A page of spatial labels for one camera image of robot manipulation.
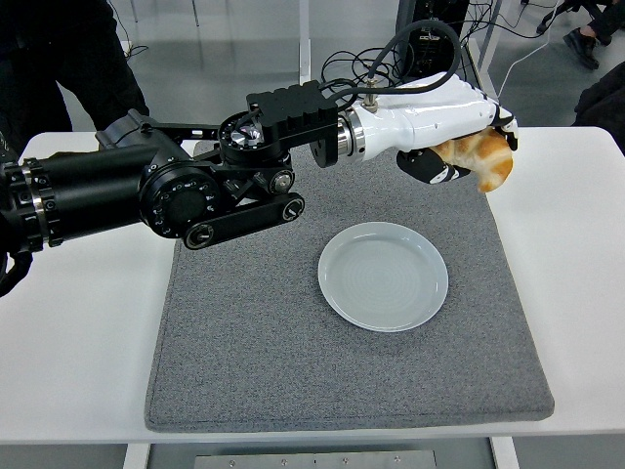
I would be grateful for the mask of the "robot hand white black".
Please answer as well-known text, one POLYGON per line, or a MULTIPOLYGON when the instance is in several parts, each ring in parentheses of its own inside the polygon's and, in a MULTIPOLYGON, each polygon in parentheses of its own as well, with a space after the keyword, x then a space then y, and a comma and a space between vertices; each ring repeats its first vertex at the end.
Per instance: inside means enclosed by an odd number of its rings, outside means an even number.
POLYGON ((396 149, 399 168, 423 183, 434 185, 473 173, 478 190, 492 192, 512 172, 517 121, 455 74, 434 90, 425 89, 442 77, 438 73, 381 95, 374 111, 356 104, 348 113, 347 155, 366 161, 396 149))

